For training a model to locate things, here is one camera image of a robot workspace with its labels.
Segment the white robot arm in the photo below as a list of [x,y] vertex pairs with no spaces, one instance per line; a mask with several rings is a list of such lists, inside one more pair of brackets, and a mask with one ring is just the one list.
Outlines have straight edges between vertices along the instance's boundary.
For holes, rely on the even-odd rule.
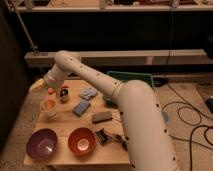
[[30,86],[59,89],[74,73],[118,106],[133,171],[179,171],[175,149],[154,90],[144,81],[121,82],[81,62],[79,53],[55,53],[53,67]]

